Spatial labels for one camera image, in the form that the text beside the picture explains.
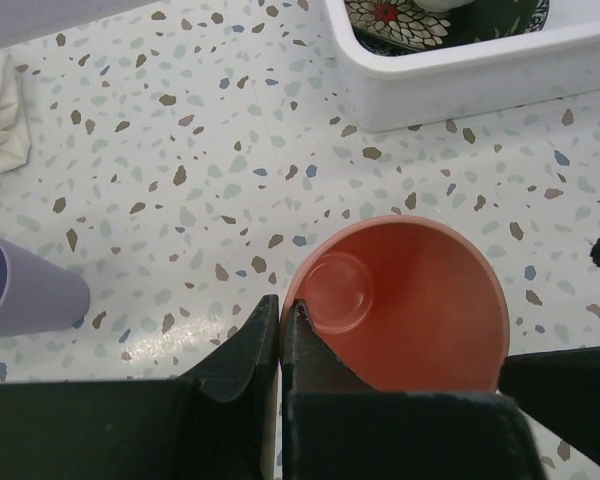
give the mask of speckled surface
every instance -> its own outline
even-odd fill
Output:
[[[0,235],[80,272],[93,305],[1,339],[0,381],[179,374],[320,242],[391,214],[487,255],[512,353],[600,345],[600,92],[369,135],[317,2],[246,3],[157,3],[11,49],[33,147],[0,175]],[[551,478],[600,479],[536,431]]]

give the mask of floral pattern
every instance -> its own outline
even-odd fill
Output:
[[[427,12],[411,0],[347,1],[346,5],[354,28],[417,50],[442,45],[451,25],[447,13]]]
[[[414,51],[422,51],[425,49],[425,46],[433,47],[440,45],[443,43],[441,37],[448,34],[445,27],[450,26],[450,21],[448,18],[444,18],[445,14],[425,12],[412,3],[412,0],[374,0],[370,2],[349,1],[346,2],[346,4],[349,11],[349,19],[354,27],[356,38],[364,48],[376,55],[397,57],[414,53]],[[549,16],[549,5],[550,0],[538,0],[533,15],[522,33],[539,32],[544,28],[547,17]],[[423,26],[432,23],[432,21],[422,21],[420,20],[422,16],[434,16],[435,20],[440,22],[440,28],[444,29],[444,35],[432,36],[435,43],[433,43],[431,39],[426,39],[428,41],[423,40],[422,43],[418,41],[408,42],[399,40],[397,38],[398,33],[396,29],[398,27],[400,27],[400,29],[404,28],[404,25],[399,25],[404,19],[404,17],[401,17],[404,10],[410,12],[410,18],[415,18],[414,22],[421,22]],[[518,31],[519,22],[520,17],[516,18],[513,26],[507,29],[503,34],[501,34],[498,29],[494,29],[495,35],[493,38],[476,37],[474,41],[482,42],[514,35]],[[424,30],[413,29],[409,24],[407,24],[406,28],[412,28],[411,34],[418,38],[422,38],[423,35],[426,36],[426,33],[423,33]]]
[[[524,33],[539,32],[544,28],[544,24],[547,23],[547,17],[549,16],[549,0],[538,0],[538,6],[536,11],[533,12],[529,25]]]

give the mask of cup rim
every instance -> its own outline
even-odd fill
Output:
[[[311,267],[316,263],[316,260],[324,255],[329,249],[335,246],[337,243],[342,241],[343,239],[353,235],[354,233],[360,232],[362,230],[366,230],[368,228],[377,227],[379,225],[388,225],[388,224],[405,224],[405,225],[416,225],[425,228],[430,228],[437,232],[440,232],[447,237],[458,242],[461,246],[463,246],[475,260],[478,261],[478,264],[482,267],[482,270],[487,274],[491,282],[491,286],[493,287],[493,293],[496,295],[496,299],[498,301],[499,311],[500,311],[500,321],[502,323],[502,353],[501,363],[504,362],[510,346],[510,323],[509,323],[509,310],[507,309],[507,301],[504,295],[504,291],[502,290],[502,285],[498,280],[498,277],[493,270],[491,264],[487,261],[485,256],[478,250],[473,243],[469,241],[464,235],[462,235],[457,230],[444,225],[436,220],[432,220],[426,217],[419,217],[416,215],[386,215],[368,218],[365,220],[361,220],[360,222],[354,223],[353,225],[349,225],[348,227],[334,233],[331,237],[325,240],[318,248],[316,248],[309,256],[302,262],[300,267],[296,270],[291,279],[291,283],[289,284],[289,288],[287,289],[287,293],[285,295],[284,302],[282,304],[282,312],[280,315],[280,354],[282,358],[282,353],[284,351],[284,339],[286,334],[286,327],[288,323],[288,316],[291,306],[295,300],[296,293],[300,287],[300,284],[306,277],[307,273],[311,269]],[[494,380],[493,390],[495,390],[497,384],[497,378]]]

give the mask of decorative plate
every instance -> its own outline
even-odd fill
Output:
[[[550,0],[475,0],[445,13],[413,0],[345,0],[358,41],[376,55],[399,56],[542,30]]]

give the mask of orange cup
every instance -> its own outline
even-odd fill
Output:
[[[296,299],[318,336],[377,390],[496,389],[509,349],[504,293],[478,249],[445,225],[412,216],[352,225],[296,272],[283,338]]]

